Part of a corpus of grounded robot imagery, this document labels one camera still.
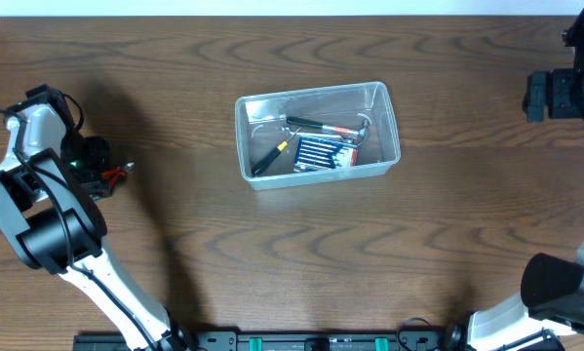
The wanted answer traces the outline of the red black cutting pliers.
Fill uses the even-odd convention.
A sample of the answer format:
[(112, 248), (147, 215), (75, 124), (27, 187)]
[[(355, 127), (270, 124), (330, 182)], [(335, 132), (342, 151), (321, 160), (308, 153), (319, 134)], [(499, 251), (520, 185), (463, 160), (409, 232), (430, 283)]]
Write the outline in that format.
[(107, 182), (109, 189), (112, 190), (115, 187), (117, 181), (122, 177), (126, 177), (128, 173), (130, 173), (134, 168), (135, 164), (130, 162), (115, 169), (103, 172), (101, 177), (104, 181)]

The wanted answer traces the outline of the black yellow screwdriver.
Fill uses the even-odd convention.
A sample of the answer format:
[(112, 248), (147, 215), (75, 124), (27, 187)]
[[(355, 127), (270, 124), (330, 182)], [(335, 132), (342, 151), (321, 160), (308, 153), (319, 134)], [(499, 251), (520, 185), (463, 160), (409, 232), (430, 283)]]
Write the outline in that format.
[(295, 137), (301, 128), (293, 131), (292, 134), (277, 146), (273, 147), (265, 156), (263, 156), (258, 162), (256, 162), (252, 168), (252, 176), (260, 176), (262, 175), (270, 165), (278, 158), (278, 156), (282, 153), (282, 151), (289, 145), (290, 141), (293, 137)]

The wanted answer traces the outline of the red black claw hammer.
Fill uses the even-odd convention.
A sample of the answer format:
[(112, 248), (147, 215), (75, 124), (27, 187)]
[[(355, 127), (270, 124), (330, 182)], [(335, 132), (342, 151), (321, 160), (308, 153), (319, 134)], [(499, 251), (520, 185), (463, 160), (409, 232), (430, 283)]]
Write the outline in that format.
[(360, 145), (364, 143), (365, 138), (369, 134), (369, 129), (371, 121), (365, 118), (362, 121), (360, 129), (351, 129), (347, 127), (341, 127), (336, 125), (331, 125), (319, 121), (309, 120), (300, 117), (287, 117), (286, 122), (289, 125), (299, 126), (302, 128), (319, 130), (322, 135), (329, 136), (340, 136), (344, 142), (350, 144)]

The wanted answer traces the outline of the silver wrench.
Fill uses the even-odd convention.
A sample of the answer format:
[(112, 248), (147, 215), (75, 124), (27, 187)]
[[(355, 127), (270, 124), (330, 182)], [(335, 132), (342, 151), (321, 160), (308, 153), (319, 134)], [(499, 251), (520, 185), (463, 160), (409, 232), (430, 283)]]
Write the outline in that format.
[[(281, 126), (280, 130), (282, 132), (289, 133), (290, 135), (295, 133), (295, 130), (293, 130), (289, 126)], [(312, 133), (312, 132), (300, 131), (297, 133), (297, 135), (300, 137), (315, 137), (315, 138), (321, 138), (321, 139), (335, 140), (335, 141), (345, 142), (345, 143), (349, 143), (349, 144), (355, 143), (355, 140), (353, 138), (341, 136), (341, 135), (336, 135), (336, 134)]]

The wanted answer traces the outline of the blue precision screwdriver set case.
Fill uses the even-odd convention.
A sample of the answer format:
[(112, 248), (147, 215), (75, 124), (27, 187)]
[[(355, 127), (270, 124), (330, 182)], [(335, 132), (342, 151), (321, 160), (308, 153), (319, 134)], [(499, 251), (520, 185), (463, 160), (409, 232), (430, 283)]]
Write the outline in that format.
[(302, 136), (293, 163), (295, 172), (350, 168), (356, 165), (359, 147), (355, 144)]

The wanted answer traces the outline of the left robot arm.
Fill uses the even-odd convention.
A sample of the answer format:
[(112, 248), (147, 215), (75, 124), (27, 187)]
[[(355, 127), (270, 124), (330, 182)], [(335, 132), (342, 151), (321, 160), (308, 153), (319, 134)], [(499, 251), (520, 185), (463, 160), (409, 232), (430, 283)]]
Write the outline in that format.
[(0, 164), (0, 230), (31, 269), (58, 275), (84, 293), (131, 350), (186, 350), (189, 338), (167, 309), (122, 266), (106, 239), (97, 200), (133, 164), (113, 166), (99, 136), (84, 137), (72, 96), (46, 84), (0, 110), (10, 134)]

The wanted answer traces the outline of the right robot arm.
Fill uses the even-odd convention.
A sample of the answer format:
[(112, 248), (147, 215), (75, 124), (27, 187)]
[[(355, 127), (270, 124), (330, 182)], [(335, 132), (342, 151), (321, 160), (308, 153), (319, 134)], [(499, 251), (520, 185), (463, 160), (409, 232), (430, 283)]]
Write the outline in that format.
[[(573, 66), (529, 75), (523, 110), (530, 123), (584, 121), (584, 14), (562, 34)], [(520, 290), (452, 325), (446, 350), (560, 350), (561, 337), (584, 334), (584, 241), (574, 260), (536, 254)]]

